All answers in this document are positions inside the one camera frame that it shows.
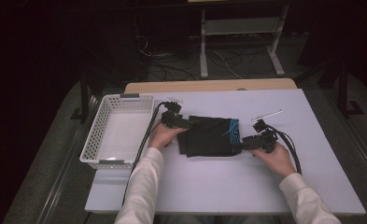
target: basket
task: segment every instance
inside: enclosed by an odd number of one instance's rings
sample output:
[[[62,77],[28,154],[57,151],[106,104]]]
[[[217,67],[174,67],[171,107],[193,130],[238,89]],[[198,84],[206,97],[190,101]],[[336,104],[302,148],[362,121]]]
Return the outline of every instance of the basket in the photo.
[[[152,95],[104,96],[80,161],[93,169],[131,169],[151,120],[153,106]]]

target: black folded cloth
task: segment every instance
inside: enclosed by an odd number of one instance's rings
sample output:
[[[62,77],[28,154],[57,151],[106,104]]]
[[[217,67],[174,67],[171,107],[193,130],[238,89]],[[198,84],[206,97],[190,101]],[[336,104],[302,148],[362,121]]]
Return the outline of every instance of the black folded cloth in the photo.
[[[239,119],[222,119],[189,116],[194,121],[192,128],[177,136],[180,154],[187,157],[228,157],[233,152],[233,144],[240,143]]]

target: forearm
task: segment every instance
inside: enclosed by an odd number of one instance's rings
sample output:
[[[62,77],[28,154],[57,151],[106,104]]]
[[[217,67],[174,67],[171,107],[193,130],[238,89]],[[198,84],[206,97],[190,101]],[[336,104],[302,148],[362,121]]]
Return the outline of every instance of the forearm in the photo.
[[[341,223],[300,174],[286,177],[279,185],[297,223]]]
[[[131,175],[125,204],[115,223],[153,223],[162,168],[161,152],[150,147]]]

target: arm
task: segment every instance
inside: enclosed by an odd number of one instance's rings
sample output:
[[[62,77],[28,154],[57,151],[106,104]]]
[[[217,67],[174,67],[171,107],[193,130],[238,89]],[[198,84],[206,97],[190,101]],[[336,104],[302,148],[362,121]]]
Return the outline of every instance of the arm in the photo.
[[[289,153],[282,145],[276,143],[274,151],[270,154],[257,149],[251,152],[283,178],[279,188],[284,193],[297,223],[341,223],[320,196],[306,185],[303,177],[296,173]]]
[[[153,131],[148,151],[133,173],[125,196],[125,204],[115,223],[153,223],[159,179],[163,168],[162,150],[185,129],[169,129],[159,123]]]

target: person's left hand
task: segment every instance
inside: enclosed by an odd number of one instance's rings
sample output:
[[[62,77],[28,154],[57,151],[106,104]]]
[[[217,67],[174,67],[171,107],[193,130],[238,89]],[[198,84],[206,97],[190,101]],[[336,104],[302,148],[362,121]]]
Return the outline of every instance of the person's left hand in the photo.
[[[155,147],[160,151],[172,142],[172,139],[178,134],[186,132],[188,129],[176,128],[171,129],[159,122],[154,128],[149,141],[149,147]]]

